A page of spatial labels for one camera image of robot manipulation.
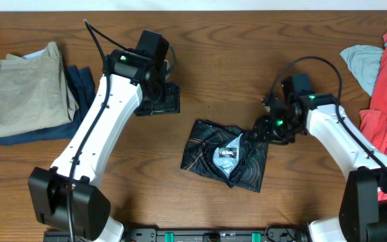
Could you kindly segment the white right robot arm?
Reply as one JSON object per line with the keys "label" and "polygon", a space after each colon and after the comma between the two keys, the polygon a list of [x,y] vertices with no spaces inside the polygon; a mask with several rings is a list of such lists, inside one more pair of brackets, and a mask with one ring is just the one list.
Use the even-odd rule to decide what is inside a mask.
{"label": "white right robot arm", "polygon": [[288,145],[296,134],[316,137],[346,179],[339,213],[307,226],[308,241],[387,241],[387,155],[351,123],[331,94],[301,95],[286,104],[266,97],[253,139]]}

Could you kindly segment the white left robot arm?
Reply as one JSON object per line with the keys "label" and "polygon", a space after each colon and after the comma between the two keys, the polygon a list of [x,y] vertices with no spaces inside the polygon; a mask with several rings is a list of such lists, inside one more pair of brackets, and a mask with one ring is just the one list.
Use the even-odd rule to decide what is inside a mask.
{"label": "white left robot arm", "polygon": [[36,214],[52,227],[44,241],[122,241],[124,225],[112,218],[101,192],[105,167],[131,115],[180,111],[180,88],[168,83],[168,48],[114,50],[97,96],[68,147],[50,169],[35,168],[28,187]]}

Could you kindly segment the black printed cycling jersey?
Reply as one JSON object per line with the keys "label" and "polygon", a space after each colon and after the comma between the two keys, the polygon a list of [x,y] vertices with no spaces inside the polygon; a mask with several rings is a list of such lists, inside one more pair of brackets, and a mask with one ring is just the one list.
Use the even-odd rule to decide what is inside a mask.
{"label": "black printed cycling jersey", "polygon": [[269,143],[249,138],[250,131],[196,120],[184,148],[181,169],[259,193]]}

